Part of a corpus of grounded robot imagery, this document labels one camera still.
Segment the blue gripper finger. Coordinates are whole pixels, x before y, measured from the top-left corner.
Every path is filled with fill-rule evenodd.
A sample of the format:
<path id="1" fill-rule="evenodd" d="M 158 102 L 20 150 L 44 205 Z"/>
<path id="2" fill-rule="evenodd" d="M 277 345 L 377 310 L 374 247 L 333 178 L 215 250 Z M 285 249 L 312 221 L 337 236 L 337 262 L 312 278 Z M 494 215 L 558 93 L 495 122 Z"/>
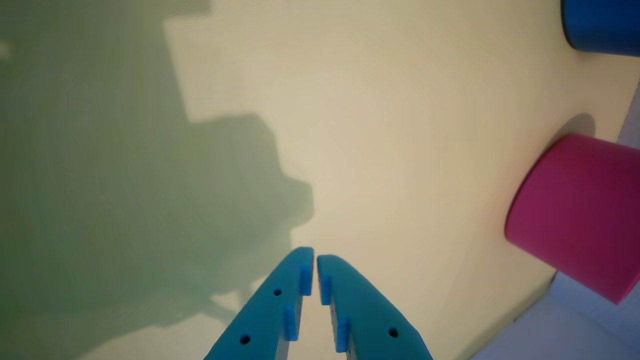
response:
<path id="1" fill-rule="evenodd" d="M 286 360 L 313 291 L 314 250 L 298 247 L 275 267 L 212 346 L 206 360 Z"/>
<path id="2" fill-rule="evenodd" d="M 323 306 L 330 307 L 336 353 L 348 360 L 431 360 L 419 331 L 349 262 L 317 257 Z"/>

